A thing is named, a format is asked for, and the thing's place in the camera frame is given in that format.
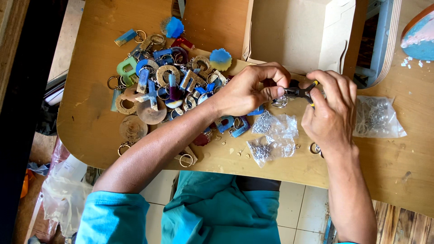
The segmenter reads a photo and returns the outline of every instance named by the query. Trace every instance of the cardboard box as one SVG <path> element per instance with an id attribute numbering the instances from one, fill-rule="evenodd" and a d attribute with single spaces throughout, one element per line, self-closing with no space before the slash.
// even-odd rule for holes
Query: cardboard box
<path id="1" fill-rule="evenodd" d="M 354 11 L 355 0 L 249 0 L 243 60 L 342 73 Z"/>

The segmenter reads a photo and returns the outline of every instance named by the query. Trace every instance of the blue shirt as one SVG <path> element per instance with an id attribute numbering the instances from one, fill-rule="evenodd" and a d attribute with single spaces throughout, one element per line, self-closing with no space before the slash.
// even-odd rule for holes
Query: blue shirt
<path id="1" fill-rule="evenodd" d="M 240 191 L 235 175 L 181 171 L 163 209 L 161 243 L 280 243 L 278 191 Z M 147 243 L 149 203 L 139 194 L 91 193 L 76 243 Z"/>

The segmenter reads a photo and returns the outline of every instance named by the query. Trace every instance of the person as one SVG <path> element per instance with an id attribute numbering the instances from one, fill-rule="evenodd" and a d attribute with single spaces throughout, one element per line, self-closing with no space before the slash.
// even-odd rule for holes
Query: person
<path id="1" fill-rule="evenodd" d="M 306 75 L 318 80 L 302 119 L 320 146 L 329 173 L 329 207 L 340 242 L 376 242 L 377 224 L 352 140 L 356 85 L 334 71 Z M 270 83 L 259 90 L 259 83 Z M 147 243 L 149 204 L 138 194 L 213 121 L 242 116 L 284 94 L 290 73 L 278 63 L 245 67 L 219 92 L 135 143 L 110 166 L 87 197 L 77 243 Z M 210 172 L 181 171 L 161 219 L 162 243 L 280 243 L 279 181 Z"/>

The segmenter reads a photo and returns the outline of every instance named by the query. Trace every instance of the forearm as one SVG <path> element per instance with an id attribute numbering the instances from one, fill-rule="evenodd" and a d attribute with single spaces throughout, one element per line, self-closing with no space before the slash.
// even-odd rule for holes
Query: forearm
<path id="1" fill-rule="evenodd" d="M 358 159 L 358 148 L 326 159 L 329 206 L 339 241 L 375 243 L 377 224 Z"/>
<path id="2" fill-rule="evenodd" d="M 220 117 L 215 108 L 210 98 L 142 138 L 102 174 L 93 191 L 141 192 L 167 162 Z"/>

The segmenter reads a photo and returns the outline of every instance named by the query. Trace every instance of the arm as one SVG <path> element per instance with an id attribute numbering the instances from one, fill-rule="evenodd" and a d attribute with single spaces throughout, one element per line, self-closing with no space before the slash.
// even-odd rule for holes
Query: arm
<path id="1" fill-rule="evenodd" d="M 212 122 L 224 115 L 242 116 L 283 95 L 290 74 L 277 63 L 247 66 L 218 93 L 167 122 L 134 144 L 98 179 L 93 191 L 139 193 Z M 277 85 L 258 90 L 259 82 Z"/>
<path id="2" fill-rule="evenodd" d="M 327 100 L 314 88 L 302 119 L 307 135 L 320 146 L 329 171 L 329 205 L 339 241 L 375 243 L 377 222 L 366 187 L 358 148 L 352 140 L 357 86 L 334 71 L 316 70 L 306 75 L 318 80 Z"/>

